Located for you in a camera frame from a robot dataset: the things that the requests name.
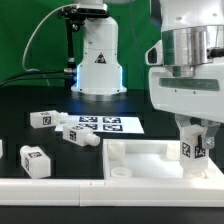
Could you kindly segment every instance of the white plastic peg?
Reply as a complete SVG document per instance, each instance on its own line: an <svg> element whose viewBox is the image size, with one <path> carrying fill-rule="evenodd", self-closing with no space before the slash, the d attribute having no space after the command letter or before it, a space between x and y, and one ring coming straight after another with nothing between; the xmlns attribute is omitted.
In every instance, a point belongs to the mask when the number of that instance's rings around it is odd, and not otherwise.
<svg viewBox="0 0 224 224"><path fill-rule="evenodd" d="M169 160L180 160L180 143L168 143L166 158Z"/></svg>
<svg viewBox="0 0 224 224"><path fill-rule="evenodd" d="M51 160L39 147L23 146L20 156L22 167L32 179L51 175Z"/></svg>
<svg viewBox="0 0 224 224"><path fill-rule="evenodd" d="M68 119L68 113L59 113L56 110L30 113L30 125L33 128L52 127Z"/></svg>
<svg viewBox="0 0 224 224"><path fill-rule="evenodd" d="M93 129L77 124L63 126L63 139L80 146L97 146L100 143L100 137L93 134Z"/></svg>
<svg viewBox="0 0 224 224"><path fill-rule="evenodd" d="M109 159L121 160L125 157L126 145L122 141L110 141L107 145Z"/></svg>

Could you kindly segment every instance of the black table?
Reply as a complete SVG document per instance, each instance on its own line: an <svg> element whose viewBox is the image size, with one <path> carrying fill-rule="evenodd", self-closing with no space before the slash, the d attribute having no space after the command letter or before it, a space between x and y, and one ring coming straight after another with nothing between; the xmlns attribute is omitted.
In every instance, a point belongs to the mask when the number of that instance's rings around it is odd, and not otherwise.
<svg viewBox="0 0 224 224"><path fill-rule="evenodd" d="M0 89L0 139L4 155L1 178L29 178L21 167L19 150L23 145L39 146L52 161L50 178L103 179L103 139L179 138L174 115L153 109L148 91L130 90L127 98L114 102L76 99L60 87L8 86ZM54 127L33 129L30 112L57 110L70 115L137 116L145 134L98 133L99 146L80 147L62 139ZM216 138L211 157L223 168L223 128ZM175 207L26 207L1 206L0 223L224 223L223 208Z"/></svg>

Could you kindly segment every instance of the white cube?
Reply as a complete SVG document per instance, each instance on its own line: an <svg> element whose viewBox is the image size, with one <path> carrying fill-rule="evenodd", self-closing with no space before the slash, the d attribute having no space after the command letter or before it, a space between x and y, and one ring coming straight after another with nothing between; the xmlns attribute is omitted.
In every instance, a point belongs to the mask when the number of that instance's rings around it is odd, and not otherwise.
<svg viewBox="0 0 224 224"><path fill-rule="evenodd" d="M56 110L30 113L30 125L33 128L45 128L58 125L68 118L67 113L59 113Z"/></svg>
<svg viewBox="0 0 224 224"><path fill-rule="evenodd" d="M100 137L93 134L93 129L77 124L63 126L63 139L80 146L97 146L100 143Z"/></svg>
<svg viewBox="0 0 224 224"><path fill-rule="evenodd" d="M51 160L39 147L23 146L20 155L21 165L32 179L51 175Z"/></svg>

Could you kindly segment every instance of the green wall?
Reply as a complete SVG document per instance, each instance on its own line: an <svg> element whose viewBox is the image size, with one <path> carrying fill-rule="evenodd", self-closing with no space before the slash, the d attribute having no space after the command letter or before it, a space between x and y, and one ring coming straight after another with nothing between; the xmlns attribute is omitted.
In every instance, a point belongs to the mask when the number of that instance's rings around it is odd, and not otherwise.
<svg viewBox="0 0 224 224"><path fill-rule="evenodd" d="M72 0L8 0L1 3L0 14L0 81L23 72L22 56L32 32L53 9L72 3ZM111 16L119 26L118 61L124 69L124 85L128 89L148 87L145 52L160 38L160 30L150 21L149 0L132 4L108 4ZM82 31L74 34L75 56L82 59ZM41 27L26 61L28 68L40 70L62 69L66 66L66 35L63 19L52 15ZM46 85L46 82L22 84ZM51 85L61 85L52 81Z"/></svg>

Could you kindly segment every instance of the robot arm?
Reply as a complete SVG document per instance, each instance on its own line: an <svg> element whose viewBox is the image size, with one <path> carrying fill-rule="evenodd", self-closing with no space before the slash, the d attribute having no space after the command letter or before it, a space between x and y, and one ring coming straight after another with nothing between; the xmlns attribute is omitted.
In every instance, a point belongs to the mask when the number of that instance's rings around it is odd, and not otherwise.
<svg viewBox="0 0 224 224"><path fill-rule="evenodd" d="M125 95L122 67L117 61L118 26L103 0L76 0L74 9L61 11L67 30L84 28L83 59L77 65L73 95L93 101L110 101Z"/></svg>
<svg viewBox="0 0 224 224"><path fill-rule="evenodd" d="M149 72L151 100L156 109L176 114L181 165L190 176L199 175L219 122L224 123L224 1L160 4L161 40L146 53L147 64L162 65ZM201 126L192 125L190 117L202 119Z"/></svg>

